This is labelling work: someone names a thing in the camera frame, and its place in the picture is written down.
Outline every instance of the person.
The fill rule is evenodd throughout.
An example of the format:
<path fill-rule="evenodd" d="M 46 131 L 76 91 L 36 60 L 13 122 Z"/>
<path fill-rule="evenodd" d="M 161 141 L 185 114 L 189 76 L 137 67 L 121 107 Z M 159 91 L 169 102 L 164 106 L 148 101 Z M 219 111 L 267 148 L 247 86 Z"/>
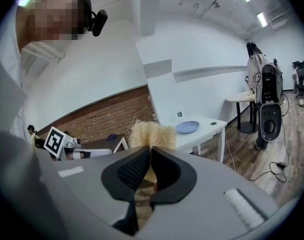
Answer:
<path fill-rule="evenodd" d="M 91 11 L 90 0 L 35 0 L 26 7 L 14 4 L 0 24 L 2 68 L 21 88 L 22 49 L 31 42 L 77 39 L 90 26 Z M 21 108 L 11 134 L 28 141 L 25 125 Z"/>
<path fill-rule="evenodd" d="M 36 135 L 37 131 L 35 130 L 35 127 L 31 124 L 27 127 L 27 130 L 28 130 L 28 132 L 30 134 L 30 137 L 31 137 L 30 142 L 35 147 L 35 140 L 39 139 L 39 137 Z"/>
<path fill-rule="evenodd" d="M 278 66 L 277 60 L 276 60 L 275 58 L 273 59 L 273 64 L 274 64 L 275 68 L 276 68 L 278 71 L 281 72 L 281 69 L 280 69 L 280 67 Z"/>
<path fill-rule="evenodd" d="M 292 80 L 293 80 L 293 95 L 297 96 L 298 94 L 298 88 L 297 88 L 297 82 L 296 82 L 296 69 L 298 68 L 298 63 L 293 63 L 293 73 L 292 73 Z"/>
<path fill-rule="evenodd" d="M 299 106 L 304 107 L 304 98 L 302 98 L 304 95 L 304 62 L 300 62 L 297 65 L 297 68 L 294 70 L 292 76 L 295 79 L 297 89 L 296 96 L 300 96 Z"/>
<path fill-rule="evenodd" d="M 248 52 L 248 75 L 250 81 L 250 87 L 255 92 L 257 109 L 258 109 L 258 134 L 255 140 L 255 146 L 257 149 L 266 150 L 268 142 L 262 138 L 261 129 L 260 129 L 260 108 L 262 106 L 261 99 L 261 90 L 262 84 L 260 83 L 260 66 L 264 63 L 270 63 L 267 59 L 266 55 L 261 52 L 261 50 L 256 46 L 253 42 L 248 42 L 246 44 L 247 52 Z"/>

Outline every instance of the pipe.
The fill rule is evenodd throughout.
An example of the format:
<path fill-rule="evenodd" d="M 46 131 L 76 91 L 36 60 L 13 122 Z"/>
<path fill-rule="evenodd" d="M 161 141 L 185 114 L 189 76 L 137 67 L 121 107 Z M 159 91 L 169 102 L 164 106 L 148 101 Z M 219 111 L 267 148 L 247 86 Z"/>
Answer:
<path fill-rule="evenodd" d="M 193 16 L 196 14 L 196 12 L 197 12 L 197 10 L 199 9 L 199 7 L 200 7 L 200 4 L 197 2 L 196 4 L 195 4 L 195 11 L 194 11 L 194 13 L 193 13 Z"/>
<path fill-rule="evenodd" d="M 203 19 L 204 15 L 211 9 L 211 7 L 212 7 L 216 2 L 217 2 L 217 0 L 214 0 L 214 1 L 212 2 L 212 4 L 211 4 L 207 9 L 205 9 L 205 12 L 202 13 L 201 16 L 200 16 L 200 20 Z"/>

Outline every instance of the white table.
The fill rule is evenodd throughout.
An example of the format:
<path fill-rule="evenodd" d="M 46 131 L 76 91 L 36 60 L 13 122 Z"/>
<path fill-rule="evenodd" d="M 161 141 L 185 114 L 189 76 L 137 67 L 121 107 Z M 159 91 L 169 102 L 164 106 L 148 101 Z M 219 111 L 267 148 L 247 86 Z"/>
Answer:
<path fill-rule="evenodd" d="M 256 104 L 255 104 L 255 94 L 250 94 L 249 91 L 243 91 L 239 93 L 232 94 L 226 98 L 228 102 L 236 103 L 237 110 L 237 129 L 245 134 L 252 134 L 258 131 L 258 124 L 256 123 Z M 250 122 L 241 122 L 240 113 L 240 102 L 250 102 Z"/>
<path fill-rule="evenodd" d="M 175 127 L 179 123 L 185 121 L 197 121 L 200 126 L 197 131 L 189 134 L 176 133 L 176 149 L 186 153 L 191 153 L 193 147 L 197 147 L 198 155 L 201 154 L 201 143 L 204 143 L 213 138 L 214 135 L 219 134 L 218 139 L 218 153 L 217 160 L 222 163 L 225 146 L 225 126 L 227 122 L 211 119 L 201 115 L 190 115 L 178 117 L 176 122 L 172 125 Z"/>

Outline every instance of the white ceiling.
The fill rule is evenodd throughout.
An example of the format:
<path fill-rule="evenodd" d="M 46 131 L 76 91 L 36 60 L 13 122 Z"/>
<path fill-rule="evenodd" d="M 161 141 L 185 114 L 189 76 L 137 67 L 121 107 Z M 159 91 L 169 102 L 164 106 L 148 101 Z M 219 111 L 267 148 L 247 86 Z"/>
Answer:
<path fill-rule="evenodd" d="M 291 11 L 286 0 L 217 0 L 221 5 L 219 8 L 208 7 L 214 0 L 160 0 L 159 13 L 166 15 L 184 15 L 196 19 L 211 21 L 218 24 L 236 35 L 249 38 L 255 31 L 261 29 L 256 17 L 259 12 L 266 14 L 267 20 L 285 11 Z M 93 10 L 96 12 L 105 9 L 108 13 L 110 22 L 127 18 L 124 0 L 91 0 Z M 56 42 L 52 46 L 58 51 L 64 52 L 69 42 Z M 27 72 L 27 88 L 31 87 L 33 80 L 38 77 L 41 71 L 48 64 L 41 58 L 36 58 L 31 54 L 22 53 L 22 67 Z"/>

